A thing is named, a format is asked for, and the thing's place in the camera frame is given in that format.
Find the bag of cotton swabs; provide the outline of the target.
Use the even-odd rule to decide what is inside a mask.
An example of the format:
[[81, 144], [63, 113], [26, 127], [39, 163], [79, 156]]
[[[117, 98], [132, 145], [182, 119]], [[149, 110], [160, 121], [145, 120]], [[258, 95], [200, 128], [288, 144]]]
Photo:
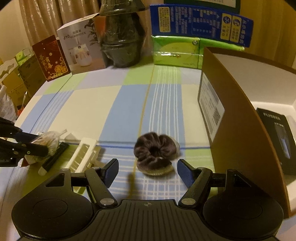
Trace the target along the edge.
[[36, 137], [33, 141], [32, 144], [37, 144], [41, 146], [45, 146], [48, 148], [48, 154], [46, 156], [41, 157], [40, 155], [25, 155], [22, 161], [22, 167], [41, 162], [41, 161], [46, 161], [50, 157], [52, 157], [59, 145], [60, 145], [60, 136], [63, 134], [67, 133], [67, 129], [63, 130], [62, 132], [57, 132], [57, 131], [49, 131], [46, 133], [42, 133], [38, 137]]

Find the cream white hair claw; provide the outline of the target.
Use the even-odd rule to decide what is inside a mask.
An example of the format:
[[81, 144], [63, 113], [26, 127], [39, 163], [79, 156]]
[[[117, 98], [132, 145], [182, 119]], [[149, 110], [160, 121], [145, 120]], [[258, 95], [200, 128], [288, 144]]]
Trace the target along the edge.
[[65, 168], [72, 173], [82, 173], [91, 167], [97, 166], [100, 149], [97, 140], [83, 138]]

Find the dark velvet scrunchie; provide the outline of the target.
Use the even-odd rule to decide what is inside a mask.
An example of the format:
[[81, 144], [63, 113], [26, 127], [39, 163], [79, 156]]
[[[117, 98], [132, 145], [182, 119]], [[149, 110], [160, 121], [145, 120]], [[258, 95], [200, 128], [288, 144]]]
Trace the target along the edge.
[[140, 172], [163, 176], [174, 170], [171, 162], [180, 155], [180, 145], [168, 135], [149, 132], [137, 139], [133, 153]]

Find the black Flyco shaver box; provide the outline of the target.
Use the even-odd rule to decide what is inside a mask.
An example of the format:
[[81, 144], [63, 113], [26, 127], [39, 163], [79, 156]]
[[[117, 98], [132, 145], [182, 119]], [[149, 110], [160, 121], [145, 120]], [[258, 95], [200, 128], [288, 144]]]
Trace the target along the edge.
[[270, 110], [256, 109], [276, 150], [285, 175], [295, 175], [295, 140], [287, 118]]

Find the brown cardboard carton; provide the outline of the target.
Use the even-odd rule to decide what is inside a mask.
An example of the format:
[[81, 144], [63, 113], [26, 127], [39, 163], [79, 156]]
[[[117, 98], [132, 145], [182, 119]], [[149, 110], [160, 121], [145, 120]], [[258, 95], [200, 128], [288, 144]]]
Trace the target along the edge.
[[30, 97], [34, 96], [34, 94], [46, 82], [46, 78], [44, 77], [36, 55], [32, 55], [20, 65], [18, 71]]

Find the white scalloped paper box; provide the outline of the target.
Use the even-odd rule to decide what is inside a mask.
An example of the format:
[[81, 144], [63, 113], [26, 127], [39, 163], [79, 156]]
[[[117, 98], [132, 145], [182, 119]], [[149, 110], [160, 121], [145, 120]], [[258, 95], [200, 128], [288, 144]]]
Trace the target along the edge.
[[16, 71], [19, 65], [15, 58], [5, 61], [0, 68], [0, 81], [2, 82], [11, 72]]

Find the checkered tablecloth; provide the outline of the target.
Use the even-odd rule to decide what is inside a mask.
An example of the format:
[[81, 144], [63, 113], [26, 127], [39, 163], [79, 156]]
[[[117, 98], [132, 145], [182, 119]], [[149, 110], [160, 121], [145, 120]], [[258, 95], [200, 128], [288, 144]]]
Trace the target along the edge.
[[148, 132], [166, 134], [180, 145], [181, 158], [213, 169], [197, 95], [201, 71], [152, 63], [106, 68], [46, 82], [16, 121], [24, 132], [65, 131], [69, 149], [47, 173], [63, 168], [82, 138], [100, 146], [100, 165], [116, 158], [119, 173], [111, 185], [117, 199], [175, 199], [185, 192], [176, 173], [152, 178], [137, 170], [133, 147]]

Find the red gift envelope box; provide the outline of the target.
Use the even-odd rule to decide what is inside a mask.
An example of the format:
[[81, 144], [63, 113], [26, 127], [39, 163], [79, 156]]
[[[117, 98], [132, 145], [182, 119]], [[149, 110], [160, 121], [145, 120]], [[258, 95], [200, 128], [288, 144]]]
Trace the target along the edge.
[[60, 41], [55, 35], [34, 44], [32, 49], [48, 82], [70, 73]]

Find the brown cardboard storage box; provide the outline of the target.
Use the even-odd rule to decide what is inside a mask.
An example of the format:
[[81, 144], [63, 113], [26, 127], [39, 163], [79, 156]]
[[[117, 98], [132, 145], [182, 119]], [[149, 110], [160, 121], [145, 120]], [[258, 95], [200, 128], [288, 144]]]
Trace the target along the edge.
[[295, 215], [295, 175], [285, 175], [256, 109], [284, 115], [295, 140], [295, 70], [252, 54], [205, 48], [198, 102], [215, 170], [236, 169]]

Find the white humidifier box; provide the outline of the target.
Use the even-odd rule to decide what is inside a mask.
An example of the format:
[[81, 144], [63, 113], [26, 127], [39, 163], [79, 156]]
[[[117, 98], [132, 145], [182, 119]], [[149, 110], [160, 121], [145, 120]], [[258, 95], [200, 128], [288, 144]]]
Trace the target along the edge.
[[108, 59], [101, 51], [100, 35], [95, 26], [99, 21], [99, 14], [92, 14], [66, 23], [57, 30], [72, 74], [107, 67]]

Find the left green tissue pack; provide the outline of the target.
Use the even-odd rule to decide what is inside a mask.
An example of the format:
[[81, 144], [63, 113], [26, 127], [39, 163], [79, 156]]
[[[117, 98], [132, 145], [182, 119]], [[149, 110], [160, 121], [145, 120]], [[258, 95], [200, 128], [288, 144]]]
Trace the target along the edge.
[[198, 69], [200, 38], [152, 36], [154, 64]]

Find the green tissue pack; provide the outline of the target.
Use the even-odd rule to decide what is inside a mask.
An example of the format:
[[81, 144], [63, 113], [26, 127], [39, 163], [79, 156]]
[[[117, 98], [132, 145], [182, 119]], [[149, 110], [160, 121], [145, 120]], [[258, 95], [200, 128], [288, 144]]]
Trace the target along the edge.
[[152, 36], [154, 64], [198, 69], [200, 38]]
[[199, 39], [198, 69], [202, 69], [205, 47], [222, 48], [222, 49], [235, 50], [235, 51], [244, 51], [245, 50], [244, 47], [237, 46], [234, 44], [229, 44], [229, 43], [224, 43], [224, 42], [220, 42], [220, 41], [200, 38]]

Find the right green tissue pack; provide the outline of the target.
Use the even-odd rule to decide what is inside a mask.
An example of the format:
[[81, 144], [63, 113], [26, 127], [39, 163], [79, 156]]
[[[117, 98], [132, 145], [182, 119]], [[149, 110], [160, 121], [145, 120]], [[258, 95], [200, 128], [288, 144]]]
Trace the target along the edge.
[[202, 69], [205, 47], [222, 48], [222, 49], [235, 50], [235, 51], [244, 51], [245, 50], [244, 47], [237, 46], [234, 44], [229, 44], [229, 43], [224, 43], [224, 42], [220, 42], [220, 41], [200, 38], [199, 39], [198, 69]]

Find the dark green plastic jar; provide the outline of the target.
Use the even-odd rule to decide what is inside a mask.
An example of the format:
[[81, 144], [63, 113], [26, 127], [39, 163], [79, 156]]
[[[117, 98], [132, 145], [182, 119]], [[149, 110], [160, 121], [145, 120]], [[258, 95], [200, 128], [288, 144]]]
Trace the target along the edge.
[[137, 64], [145, 38], [139, 11], [142, 1], [102, 1], [99, 15], [105, 18], [101, 50], [118, 68]]

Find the green white product box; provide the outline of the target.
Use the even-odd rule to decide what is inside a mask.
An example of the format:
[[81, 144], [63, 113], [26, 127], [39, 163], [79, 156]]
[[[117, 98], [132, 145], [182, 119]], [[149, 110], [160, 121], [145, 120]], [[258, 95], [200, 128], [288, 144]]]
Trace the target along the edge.
[[182, 4], [191, 6], [204, 6], [221, 9], [231, 13], [240, 14], [240, 0], [164, 0], [165, 4]]

